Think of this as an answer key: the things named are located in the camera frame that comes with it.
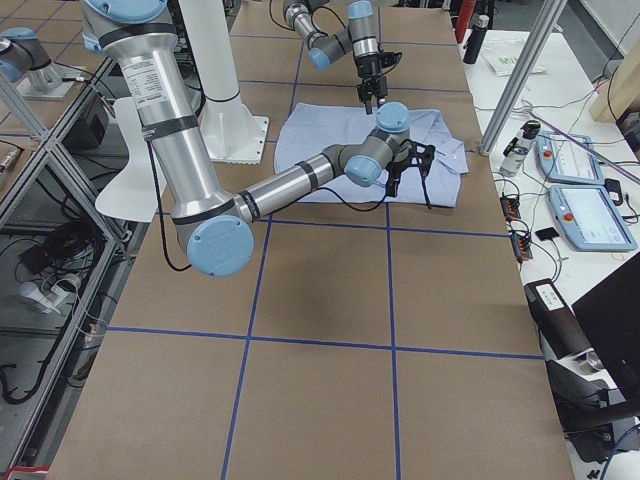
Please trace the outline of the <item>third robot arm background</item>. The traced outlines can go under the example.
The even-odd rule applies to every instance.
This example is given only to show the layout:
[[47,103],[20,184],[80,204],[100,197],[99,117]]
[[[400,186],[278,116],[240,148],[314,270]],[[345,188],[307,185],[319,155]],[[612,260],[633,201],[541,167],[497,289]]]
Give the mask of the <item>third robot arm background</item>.
[[73,82],[64,80],[67,69],[51,59],[27,27],[1,32],[1,72],[29,100],[62,101]]

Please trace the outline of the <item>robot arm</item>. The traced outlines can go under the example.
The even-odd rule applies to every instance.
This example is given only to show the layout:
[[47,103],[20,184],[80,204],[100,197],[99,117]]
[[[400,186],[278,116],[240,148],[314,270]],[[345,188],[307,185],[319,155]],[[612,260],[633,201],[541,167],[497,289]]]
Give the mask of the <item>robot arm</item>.
[[359,99],[376,117],[373,130],[359,144],[326,147],[235,194],[221,186],[214,164],[259,160],[268,121],[253,116],[241,100],[222,3],[179,5],[202,88],[201,109],[192,106],[176,62],[178,36],[166,2],[85,1],[81,8],[85,44],[119,65],[152,168],[164,174],[173,195],[171,218],[179,244],[190,265],[205,275],[229,276],[248,263],[254,249],[252,222],[338,177],[368,187],[382,173],[409,163],[409,113],[387,100],[384,76],[400,57],[379,47],[367,1],[350,4],[346,28],[333,36],[315,26],[315,1],[288,1],[283,15],[306,41],[317,68],[352,55]]
[[368,115],[375,106],[386,102],[388,84],[385,71],[401,60],[400,52],[385,51],[376,34],[373,6],[369,1],[355,1],[348,5],[348,23],[329,34],[315,22],[314,14],[324,8],[324,1],[285,1],[283,20],[306,43],[308,55],[319,71],[323,71],[342,57],[353,58],[360,83],[356,86],[359,102]]

